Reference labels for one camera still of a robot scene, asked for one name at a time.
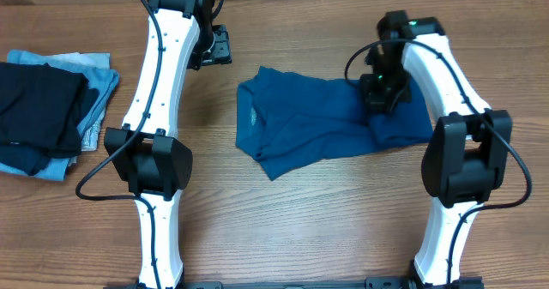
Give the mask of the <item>blue polo shirt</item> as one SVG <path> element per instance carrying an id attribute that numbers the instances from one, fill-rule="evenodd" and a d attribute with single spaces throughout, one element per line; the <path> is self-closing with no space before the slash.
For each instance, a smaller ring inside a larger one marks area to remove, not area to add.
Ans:
<path id="1" fill-rule="evenodd" d="M 417 84 L 411 93 L 391 113 L 373 113 L 342 79 L 261 67 L 238 85 L 235 145 L 275 180 L 323 159 L 427 143 L 429 113 Z"/>

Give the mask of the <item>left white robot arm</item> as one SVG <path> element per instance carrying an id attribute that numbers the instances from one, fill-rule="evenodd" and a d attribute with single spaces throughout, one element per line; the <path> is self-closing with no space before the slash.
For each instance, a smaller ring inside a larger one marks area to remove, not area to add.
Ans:
<path id="1" fill-rule="evenodd" d="M 181 288 L 178 207 L 193 155 L 178 140 L 187 71 L 232 61 L 226 27 L 214 24 L 224 0 L 143 0 L 148 42 L 130 108 L 104 144 L 139 214 L 142 267 L 137 288 Z"/>

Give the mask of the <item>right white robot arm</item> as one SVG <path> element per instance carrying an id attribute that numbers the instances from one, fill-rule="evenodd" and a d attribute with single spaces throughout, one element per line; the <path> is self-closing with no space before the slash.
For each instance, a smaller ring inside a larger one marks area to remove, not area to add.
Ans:
<path id="1" fill-rule="evenodd" d="M 380 45 L 365 58 L 372 74 L 359 91 L 370 112 L 390 115 L 412 101 L 417 85 L 436 121 L 421 163 L 431 207 L 419 252 L 401 278 L 370 278 L 373 288 L 481 288 L 459 267 L 478 208 L 504 180 L 512 121 L 471 87 L 435 17 L 391 11 L 377 24 Z"/>

